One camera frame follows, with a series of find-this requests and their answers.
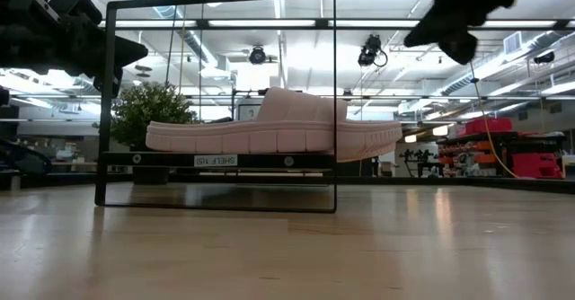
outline white label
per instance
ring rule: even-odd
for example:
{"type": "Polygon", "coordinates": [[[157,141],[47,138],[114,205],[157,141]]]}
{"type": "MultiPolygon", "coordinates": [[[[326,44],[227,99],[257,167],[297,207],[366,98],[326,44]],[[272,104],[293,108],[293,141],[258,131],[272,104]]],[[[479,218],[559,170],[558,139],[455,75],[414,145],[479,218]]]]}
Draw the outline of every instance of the white label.
{"type": "Polygon", "coordinates": [[[195,167],[237,166],[237,154],[195,155],[195,167]]]}

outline wooden floor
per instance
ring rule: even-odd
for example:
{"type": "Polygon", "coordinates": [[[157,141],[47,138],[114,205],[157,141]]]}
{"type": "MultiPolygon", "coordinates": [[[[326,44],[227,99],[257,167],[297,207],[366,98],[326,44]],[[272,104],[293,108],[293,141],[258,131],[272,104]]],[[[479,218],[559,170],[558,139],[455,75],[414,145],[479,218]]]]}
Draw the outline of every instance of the wooden floor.
{"type": "MultiPolygon", "coordinates": [[[[195,192],[146,191],[174,193],[195,192]]],[[[93,187],[2,192],[0,299],[575,296],[575,197],[361,186],[339,202],[336,215],[271,214],[94,207],[93,187]]]]}

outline pink slide sandal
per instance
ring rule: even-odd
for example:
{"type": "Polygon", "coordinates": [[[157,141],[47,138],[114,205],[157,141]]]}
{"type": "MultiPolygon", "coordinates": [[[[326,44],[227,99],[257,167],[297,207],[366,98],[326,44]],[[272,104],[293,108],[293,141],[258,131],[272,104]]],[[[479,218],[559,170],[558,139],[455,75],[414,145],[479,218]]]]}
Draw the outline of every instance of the pink slide sandal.
{"type": "MultiPolygon", "coordinates": [[[[398,121],[347,120],[348,104],[337,101],[338,162],[395,149],[398,121]]],[[[146,145],[154,150],[198,154],[332,153],[333,100],[271,88],[255,120],[176,125],[152,121],[146,145]]]]}

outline green plant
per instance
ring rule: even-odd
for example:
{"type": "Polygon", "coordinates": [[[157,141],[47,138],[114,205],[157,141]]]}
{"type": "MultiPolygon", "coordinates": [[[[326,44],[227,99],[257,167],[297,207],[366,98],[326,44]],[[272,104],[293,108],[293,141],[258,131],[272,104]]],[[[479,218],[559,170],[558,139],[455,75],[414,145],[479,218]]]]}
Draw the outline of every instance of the green plant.
{"type": "Polygon", "coordinates": [[[197,123],[196,112],[190,111],[190,106],[173,85],[146,82],[133,86],[123,90],[112,104],[111,136],[125,146],[145,148],[146,129],[152,120],[197,123]]]}

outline potted plant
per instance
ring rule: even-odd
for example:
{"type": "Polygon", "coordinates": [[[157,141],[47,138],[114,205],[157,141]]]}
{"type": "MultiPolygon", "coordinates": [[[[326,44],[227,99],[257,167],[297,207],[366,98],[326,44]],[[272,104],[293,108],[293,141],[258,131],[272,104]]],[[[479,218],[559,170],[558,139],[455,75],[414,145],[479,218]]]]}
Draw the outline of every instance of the potted plant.
{"type": "MultiPolygon", "coordinates": [[[[150,151],[146,147],[146,132],[150,121],[172,124],[198,122],[191,103],[171,84],[145,82],[123,90],[111,107],[111,136],[130,151],[150,151]]],[[[135,184],[166,184],[167,167],[133,168],[135,184]]]]}

